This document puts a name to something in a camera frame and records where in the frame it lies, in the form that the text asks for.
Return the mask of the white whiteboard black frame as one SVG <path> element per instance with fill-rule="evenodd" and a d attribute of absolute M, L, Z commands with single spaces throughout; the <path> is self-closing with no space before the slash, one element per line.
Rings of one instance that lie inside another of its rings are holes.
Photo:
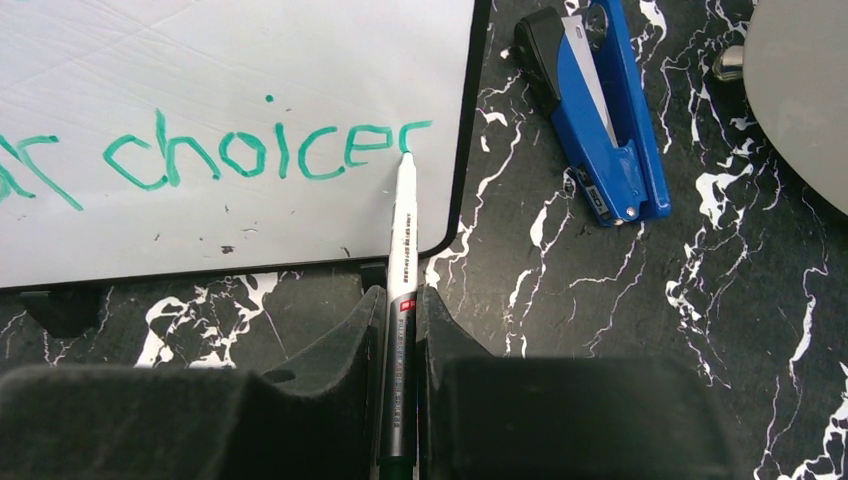
<path fill-rule="evenodd" d="M 1 290 L 383 259 L 458 230 L 488 1 L 5 1 Z"/>

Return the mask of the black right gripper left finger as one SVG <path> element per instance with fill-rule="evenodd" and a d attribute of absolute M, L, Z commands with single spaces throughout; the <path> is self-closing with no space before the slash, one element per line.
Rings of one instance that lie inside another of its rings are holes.
<path fill-rule="evenodd" d="M 76 365 L 1 380 L 5 479 L 366 479 L 386 293 L 263 373 Z"/>

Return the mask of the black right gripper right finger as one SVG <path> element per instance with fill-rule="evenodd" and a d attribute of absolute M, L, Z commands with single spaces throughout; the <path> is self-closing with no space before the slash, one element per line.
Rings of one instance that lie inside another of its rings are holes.
<path fill-rule="evenodd" d="M 424 479 L 740 479 L 717 396 L 663 357 L 499 357 L 418 292 Z"/>

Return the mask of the white marker pen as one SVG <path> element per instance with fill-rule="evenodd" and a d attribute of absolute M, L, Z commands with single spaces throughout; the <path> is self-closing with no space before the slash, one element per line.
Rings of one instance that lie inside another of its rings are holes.
<path fill-rule="evenodd" d="M 376 455 L 380 479 L 411 479 L 416 462 L 417 212 L 417 171 L 413 154 L 406 151 L 397 170 L 387 263 L 385 360 Z"/>

